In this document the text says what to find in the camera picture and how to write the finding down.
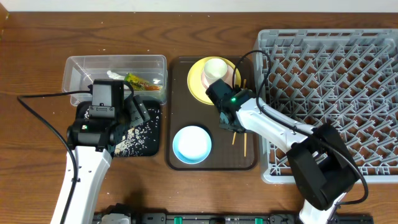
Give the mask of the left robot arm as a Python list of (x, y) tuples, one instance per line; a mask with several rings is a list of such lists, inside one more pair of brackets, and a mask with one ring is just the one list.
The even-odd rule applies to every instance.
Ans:
[(116, 146), (150, 119), (139, 96), (124, 95), (127, 81), (95, 80), (92, 99), (76, 108), (67, 129), (67, 165), (52, 223), (91, 223), (101, 184)]

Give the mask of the white tissue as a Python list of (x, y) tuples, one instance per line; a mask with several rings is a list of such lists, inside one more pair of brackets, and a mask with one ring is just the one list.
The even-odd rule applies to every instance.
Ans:
[(110, 70), (108, 70), (106, 73), (108, 77), (113, 80), (125, 80), (125, 76), (119, 75), (118, 73), (112, 72)]

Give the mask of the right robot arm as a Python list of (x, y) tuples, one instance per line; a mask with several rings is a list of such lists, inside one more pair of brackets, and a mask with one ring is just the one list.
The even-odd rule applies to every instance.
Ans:
[(287, 156), (294, 181), (305, 199), (298, 223), (332, 223), (337, 208), (362, 178), (339, 132), (316, 128), (271, 108), (251, 90), (234, 90), (217, 80), (206, 90), (220, 119), (237, 132), (254, 132)]

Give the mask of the green snack wrapper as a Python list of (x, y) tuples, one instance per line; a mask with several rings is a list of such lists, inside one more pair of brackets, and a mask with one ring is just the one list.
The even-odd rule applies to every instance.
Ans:
[(127, 73), (124, 80), (129, 82), (133, 89), (137, 91), (159, 91), (162, 89), (160, 85), (150, 83), (149, 81), (139, 78), (132, 73)]

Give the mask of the light blue bowl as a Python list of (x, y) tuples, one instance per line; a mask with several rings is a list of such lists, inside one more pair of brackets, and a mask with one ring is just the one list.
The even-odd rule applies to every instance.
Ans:
[(184, 164), (199, 164), (211, 152), (212, 140), (208, 131), (199, 126), (186, 126), (173, 138), (172, 150)]

